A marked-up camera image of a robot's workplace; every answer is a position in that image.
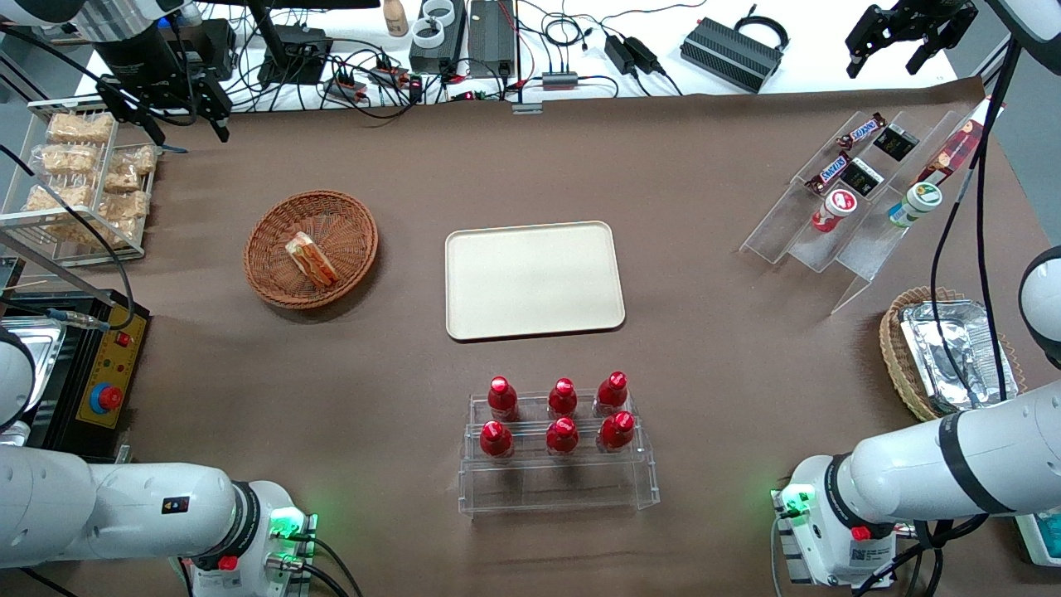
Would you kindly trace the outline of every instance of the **white tape roll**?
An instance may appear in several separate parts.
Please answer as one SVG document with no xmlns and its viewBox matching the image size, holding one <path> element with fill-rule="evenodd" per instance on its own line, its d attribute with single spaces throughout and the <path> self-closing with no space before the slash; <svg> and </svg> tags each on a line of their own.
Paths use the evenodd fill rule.
<svg viewBox="0 0 1061 597">
<path fill-rule="evenodd" d="M 442 45 L 443 39 L 446 39 L 446 31 L 438 20 L 434 18 L 418 19 L 413 23 L 413 42 L 420 48 L 424 50 L 437 48 Z"/>
<path fill-rule="evenodd" d="M 456 18 L 456 15 L 453 13 L 452 0 L 428 0 L 420 8 L 423 11 L 424 18 L 434 17 L 442 27 L 449 27 L 453 22 L 453 19 Z M 434 14 L 435 11 L 446 11 L 446 13 L 436 15 Z"/>
</svg>

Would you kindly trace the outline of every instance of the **aluminum foil tray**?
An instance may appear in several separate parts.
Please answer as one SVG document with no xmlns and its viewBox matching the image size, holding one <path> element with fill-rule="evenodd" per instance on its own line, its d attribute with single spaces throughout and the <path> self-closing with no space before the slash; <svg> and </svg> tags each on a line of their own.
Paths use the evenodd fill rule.
<svg viewBox="0 0 1061 597">
<path fill-rule="evenodd" d="M 998 404 L 998 376 L 984 306 L 973 301 L 941 301 L 937 304 L 943 338 L 958 366 L 960 377 L 943 349 L 933 319 L 932 303 L 910 305 L 899 312 L 900 328 L 921 375 L 928 402 L 941 415 Z M 1002 346 L 998 353 L 1003 355 L 1006 396 L 1015 397 L 1016 381 Z M 968 384 L 968 390 L 962 380 Z"/>
</svg>

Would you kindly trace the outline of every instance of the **red button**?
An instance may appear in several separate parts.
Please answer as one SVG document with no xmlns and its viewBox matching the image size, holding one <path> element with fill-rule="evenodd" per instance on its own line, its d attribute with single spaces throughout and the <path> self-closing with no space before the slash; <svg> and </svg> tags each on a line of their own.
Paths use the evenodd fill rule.
<svg viewBox="0 0 1061 597">
<path fill-rule="evenodd" d="M 116 408 L 122 406 L 122 390 L 121 388 L 116 388 L 109 386 L 104 388 L 100 392 L 100 406 L 104 410 L 115 410 Z"/>
</svg>

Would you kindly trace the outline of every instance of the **acrylic display stand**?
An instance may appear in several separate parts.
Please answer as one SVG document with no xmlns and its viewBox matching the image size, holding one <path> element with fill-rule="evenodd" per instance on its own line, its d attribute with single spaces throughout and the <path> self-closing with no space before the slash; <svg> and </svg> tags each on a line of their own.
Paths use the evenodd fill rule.
<svg viewBox="0 0 1061 597">
<path fill-rule="evenodd" d="M 821 206 L 822 196 L 815 194 L 804 183 L 836 159 L 840 151 L 836 138 L 857 128 L 869 119 L 870 115 L 857 111 L 830 137 L 818 153 L 793 176 L 788 190 L 741 245 L 741 250 L 750 249 L 770 263 L 778 263 L 785 254 L 792 254 L 816 273 L 823 271 L 833 262 L 849 269 L 854 274 L 854 280 L 833 308 L 833 314 L 872 283 L 888 256 L 905 235 L 908 228 L 892 224 L 888 218 L 888 209 L 902 199 L 924 164 L 939 153 L 951 133 L 964 121 L 960 113 L 952 110 L 935 126 L 926 126 L 901 111 L 889 122 L 920 140 L 902 161 L 897 161 L 873 144 L 880 131 L 874 131 L 868 139 L 848 150 L 849 156 L 865 161 L 884 177 L 884 181 L 870 191 L 869 195 L 863 196 L 840 180 L 839 176 L 834 178 L 825 187 L 824 193 L 837 188 L 847 189 L 858 198 L 858 206 L 854 213 L 840 220 L 832 231 L 818 231 L 811 225 L 811 216 Z"/>
<path fill-rule="evenodd" d="M 633 415 L 633 441 L 622 451 L 602 454 L 596 434 L 604 421 L 593 415 L 596 389 L 577 390 L 574 419 L 578 447 L 571 454 L 551 456 L 545 431 L 553 422 L 547 412 L 547 393 L 519 398 L 520 421 L 505 423 L 512 433 L 516 453 L 510 458 L 490 458 L 479 446 L 483 424 L 490 421 L 486 396 L 471 397 L 469 420 L 460 451 L 458 505 L 473 516 L 486 512 L 559 511 L 586 508 L 633 507 L 659 504 L 656 461 L 633 398 L 624 410 Z"/>
</svg>

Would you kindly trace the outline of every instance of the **brown table covering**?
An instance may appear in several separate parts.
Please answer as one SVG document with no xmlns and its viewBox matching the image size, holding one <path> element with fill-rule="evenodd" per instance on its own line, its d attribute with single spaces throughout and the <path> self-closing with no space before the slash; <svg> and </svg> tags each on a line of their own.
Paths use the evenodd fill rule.
<svg viewBox="0 0 1061 597">
<path fill-rule="evenodd" d="M 853 110 L 935 121 L 981 96 L 978 82 L 961 81 L 556 102 L 540 116 L 468 102 L 384 124 L 352 111 L 241 115 L 227 144 L 206 125 L 169 127 L 169 142 L 191 153 L 163 159 L 147 257 L 128 265 L 136 300 L 155 316 L 131 396 L 134 454 L 281 484 L 320 514 L 320 537 L 368 597 L 771 595 L 768 490 L 807 456 L 915 423 L 876 330 L 897 294 L 927 283 L 945 212 L 918 222 L 870 288 L 833 317 L 850 281 L 842 270 L 776 267 L 737 248 Z M 997 321 L 1034 388 L 1057 373 L 1015 298 L 1047 243 L 997 145 L 988 169 Z M 944 193 L 957 186 L 949 180 Z M 245 282 L 243 244 L 268 207 L 315 188 L 368 205 L 379 260 L 334 308 L 278 312 Z M 620 330 L 482 344 L 447 336 L 447 234 L 576 220 L 614 231 Z M 973 222 L 970 205 L 940 279 L 978 296 Z M 118 283 L 93 270 L 93 281 Z M 495 374 L 532 391 L 559 376 L 593 386 L 616 369 L 630 375 L 656 449 L 660 505 L 474 522 L 457 512 L 468 394 Z M 938 595 L 1057 596 L 1061 572 L 1023 562 L 1017 545 L 1008 521 L 949 545 Z M 184 595 L 160 560 L 40 570 L 83 597 Z M 922 582 L 929 570 L 930 560 Z M 788 596 L 849 594 L 781 575 Z M 50 593 L 8 572 L 0 595 Z"/>
</svg>

